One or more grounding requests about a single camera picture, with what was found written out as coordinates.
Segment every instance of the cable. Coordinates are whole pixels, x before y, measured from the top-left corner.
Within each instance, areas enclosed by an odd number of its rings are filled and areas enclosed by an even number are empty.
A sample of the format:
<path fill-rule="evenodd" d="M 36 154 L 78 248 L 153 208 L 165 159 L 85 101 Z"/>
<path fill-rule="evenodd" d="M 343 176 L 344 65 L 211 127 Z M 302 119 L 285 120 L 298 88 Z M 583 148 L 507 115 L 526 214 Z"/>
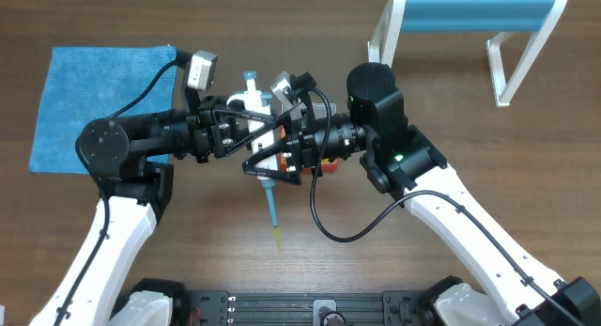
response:
<path fill-rule="evenodd" d="M 82 151 L 81 151 L 80 145 L 79 145 L 79 138 L 77 138 L 77 140 L 75 141 L 75 151 L 77 152 L 77 157 L 79 158 L 80 162 L 84 165 L 85 170 L 87 170 L 87 173 L 89 173 L 90 172 L 89 164 L 85 161 L 84 156 L 82 155 Z M 67 314 L 67 307 L 69 307 L 69 305 L 71 304 L 71 301 L 73 300 L 73 296 L 75 295 L 75 292 L 77 291 L 77 287 L 79 287 L 79 285 L 82 283 L 82 280 L 84 279 L 87 269 L 89 269 L 90 265 L 92 265 L 92 261 L 94 260 L 94 257 L 98 253 L 100 246 L 102 245 L 102 242 L 107 237 L 109 222 L 111 221 L 111 209 L 109 207 L 109 200 L 106 196 L 106 192 L 104 191 L 104 188 L 102 188 L 100 179 L 92 176 L 91 174 L 90 174 L 90 177 L 92 179 L 94 179 L 94 182 L 98 186 L 98 189 L 100 191 L 100 198 L 102 198 L 102 203 L 104 204 L 104 223 L 102 224 L 102 230 L 100 231 L 100 235 L 98 236 L 98 241 L 96 241 L 96 244 L 94 245 L 94 248 L 92 249 L 92 252 L 90 252 L 90 255 L 87 257 L 87 260 L 85 261 L 85 264 L 82 267 L 82 270 L 79 272 L 79 274 L 77 274 L 77 278 L 75 278 L 75 281 L 73 282 L 73 285 L 69 289 L 69 293 L 67 294 L 67 297 L 65 298 L 65 301 L 63 302 L 63 305 L 60 307 L 60 310 L 58 311 L 58 315 L 56 316 L 56 320 L 54 321 L 54 326 L 60 325 L 60 323 L 63 321 L 63 318 Z"/>
<path fill-rule="evenodd" d="M 148 94 L 148 92 L 150 92 L 150 90 L 152 90 L 152 88 L 154 87 L 155 84 L 157 84 L 157 82 L 159 82 L 159 79 L 161 78 L 161 76 L 167 71 L 167 69 L 175 66 L 177 64 L 177 61 L 174 59 L 171 62 L 165 64 L 160 70 L 159 72 L 157 72 L 157 74 L 154 76 L 154 78 L 152 79 L 152 81 L 150 82 L 150 84 L 146 87 L 146 90 L 144 90 L 140 96 L 138 96 L 138 98 L 136 98 L 135 100 L 133 100 L 131 103 L 125 105 L 124 107 L 122 107 L 121 109 L 117 110 L 114 114 L 110 115 L 109 118 L 113 118 L 116 116 L 119 116 L 121 114 L 123 114 L 124 112 L 130 110 L 133 106 L 135 106 L 135 104 L 139 103 L 141 100 L 144 99 L 144 97 L 146 97 L 146 95 Z"/>
<path fill-rule="evenodd" d="M 538 293 L 541 297 L 543 297 L 543 299 L 545 299 L 551 305 L 553 305 L 553 307 L 555 307 L 566 318 L 570 319 L 575 325 L 584 326 L 584 324 L 580 320 L 578 320 L 576 317 L 574 317 L 574 315 L 572 315 L 569 311 L 567 311 L 563 306 L 558 304 L 544 290 L 542 290 L 538 285 L 536 285 L 534 283 L 534 278 L 532 278 L 531 276 L 526 274 L 524 272 L 524 270 L 522 270 L 522 268 L 520 268 L 519 265 L 517 265 L 516 261 L 513 258 L 511 258 L 511 256 L 509 256 L 509 254 L 501 246 L 501 244 L 492 236 L 492 234 L 490 234 L 490 232 L 488 232 L 488 230 L 473 215 L 471 215 L 471 213 L 463 205 L 460 205 L 459 203 L 454 201 L 451 197 L 449 197 L 445 194 L 441 194 L 439 192 L 431 191 L 431 190 L 421 190 L 421 191 L 416 191 L 414 193 L 406 194 L 403 197 L 401 197 L 400 199 L 393 202 L 388 208 L 386 208 L 382 213 L 380 213 L 380 215 L 376 219 L 374 219 L 374 221 L 371 224 L 369 224 L 366 228 L 364 228 L 361 232 L 357 233 L 356 235 L 341 238 L 341 237 L 334 236 L 332 233 L 330 233 L 330 231 L 328 231 L 323 226 L 323 224 L 321 224 L 321 222 L 319 221 L 319 217 L 317 216 L 317 212 L 316 212 L 317 178 L 318 178 L 319 172 L 321 171 L 321 162 L 325 155 L 328 138 L 330 137 L 330 126 L 331 126 L 330 102 L 328 101 L 328 98 L 326 97 L 326 95 L 324 95 L 323 92 L 319 91 L 316 88 L 308 88 L 308 89 L 300 90 L 300 92 L 306 92 L 306 91 L 312 91 L 315 94 L 317 94 L 323 101 L 324 105 L 326 105 L 326 117 L 327 117 L 326 132 L 324 133 L 323 142 L 321 143 L 321 147 L 319 147 L 319 154 L 318 154 L 318 158 L 317 158 L 316 170 L 313 175 L 313 181 L 311 182 L 311 193 L 309 195 L 311 214 L 313 215 L 313 220 L 316 222 L 317 228 L 321 231 L 321 233 L 323 233 L 329 239 L 331 239 L 333 241 L 337 241 L 337 242 L 356 241 L 356 240 L 362 238 L 363 236 L 365 236 L 372 229 L 374 229 L 374 227 L 376 227 L 384 218 L 386 218 L 386 216 L 390 212 L 392 212 L 397 206 L 403 204 L 404 202 L 410 200 L 411 198 L 419 196 L 419 195 L 436 196 L 438 198 L 444 199 L 445 201 L 447 201 L 448 203 L 453 205 L 455 207 L 455 210 L 457 211 L 457 213 L 461 212 L 461 213 L 465 214 L 466 217 L 468 217 L 468 219 L 470 219 L 470 221 L 474 225 L 476 225 L 476 227 L 478 227 L 478 229 L 488 238 L 488 240 L 493 244 L 493 246 L 495 246 L 495 248 L 497 248 L 497 250 L 499 250 L 501 255 L 514 268 L 514 270 L 517 272 L 517 274 L 519 274 L 519 276 L 522 278 L 522 280 L 524 281 L 524 283 L 526 285 L 529 285 L 530 287 L 532 287 L 532 289 L 534 291 L 536 291 L 536 293 Z"/>
<path fill-rule="evenodd" d="M 144 97 L 146 97 L 146 95 L 148 94 L 148 92 L 150 92 L 150 90 L 152 90 L 152 88 L 154 87 L 154 85 L 157 84 L 157 82 L 159 81 L 159 79 L 161 78 L 161 76 L 164 74 L 164 72 L 167 71 L 167 69 L 175 66 L 176 63 L 177 63 L 177 61 L 174 59 L 171 62 L 165 64 L 159 70 L 159 72 L 157 72 L 157 74 L 154 76 L 154 78 L 152 79 L 152 81 L 150 82 L 150 84 L 140 94 L 140 96 L 138 96 L 138 98 L 136 98 L 135 100 L 133 100 L 129 104 L 125 105 L 124 107 L 122 107 L 121 109 L 119 109 L 118 111 L 116 111 L 115 113 L 113 113 L 112 115 L 110 115 L 108 117 L 109 118 L 114 118 L 116 116 L 119 116 L 119 115 L 123 114 L 124 112 L 130 110 L 133 106 L 135 106 L 137 103 L 139 103 L 141 100 L 143 100 Z M 84 266 L 82 267 L 82 270 L 79 272 L 79 274 L 77 274 L 77 278 L 75 278 L 75 281 L 73 282 L 73 285 L 69 289 L 69 293 L 67 294 L 67 298 L 65 298 L 65 301 L 63 302 L 63 305 L 60 307 L 58 315 L 56 316 L 56 320 L 54 321 L 54 326 L 59 326 L 60 323 L 63 321 L 63 318 L 67 314 L 67 308 L 71 304 L 71 301 L 73 300 L 73 296 L 75 295 L 75 292 L 77 291 L 77 288 L 79 287 L 79 285 L 81 284 L 82 280 L 84 279 L 84 276 L 85 276 L 85 273 L 87 272 L 87 269 L 90 267 L 90 265 L 92 265 L 92 261 L 94 260 L 94 257 L 96 257 L 96 254 L 98 253 L 98 251 L 100 249 L 100 246 L 102 245 L 102 242 L 108 236 L 109 222 L 111 221 L 111 208 L 109 207 L 108 197 L 106 195 L 106 192 L 104 191 L 104 188 L 102 187 L 102 183 L 100 182 L 100 178 L 94 177 L 90 173 L 89 163 L 85 160 L 84 155 L 82 154 L 82 151 L 81 151 L 81 147 L 80 147 L 80 144 L 79 144 L 79 137 L 75 141 L 75 152 L 77 153 L 77 158 L 79 158 L 79 161 L 84 165 L 85 170 L 87 171 L 87 173 L 90 175 L 90 177 L 92 179 L 94 179 L 94 182 L 96 183 L 96 186 L 98 186 L 98 189 L 100 191 L 100 198 L 102 199 L 102 203 L 104 204 L 104 224 L 102 225 L 102 230 L 100 231 L 100 235 L 98 237 L 98 241 L 96 241 L 96 244 L 94 245 L 94 248 L 92 249 L 92 252 L 90 252 L 90 255 L 88 256 L 87 260 L 85 261 Z"/>

